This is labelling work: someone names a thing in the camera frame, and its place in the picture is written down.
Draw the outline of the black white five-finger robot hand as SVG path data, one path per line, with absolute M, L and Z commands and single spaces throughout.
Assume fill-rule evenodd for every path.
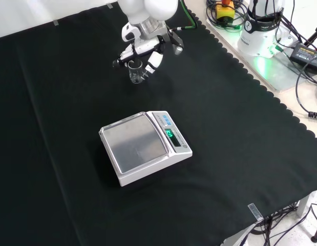
M 122 39 L 130 44 L 112 62 L 114 68 L 127 67 L 130 80 L 139 84 L 155 73 L 163 60 L 164 39 L 158 35 L 150 39 L 142 39 L 138 27 L 127 23 L 122 28 Z

